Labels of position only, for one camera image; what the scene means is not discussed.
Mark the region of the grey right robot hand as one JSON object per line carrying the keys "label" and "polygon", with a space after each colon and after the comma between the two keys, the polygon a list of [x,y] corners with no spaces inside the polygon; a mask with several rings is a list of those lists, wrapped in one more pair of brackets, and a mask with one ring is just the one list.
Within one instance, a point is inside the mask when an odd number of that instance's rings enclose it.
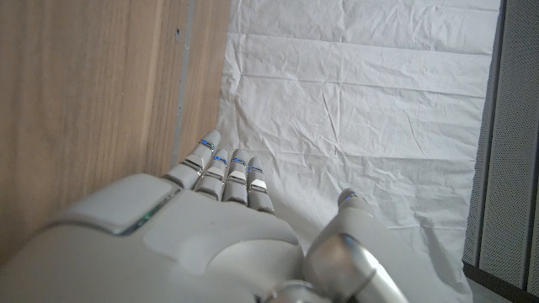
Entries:
{"label": "grey right robot hand", "polygon": [[438,302],[428,264],[354,190],[303,250],[261,161],[208,132],[54,217],[1,269],[4,302]]}

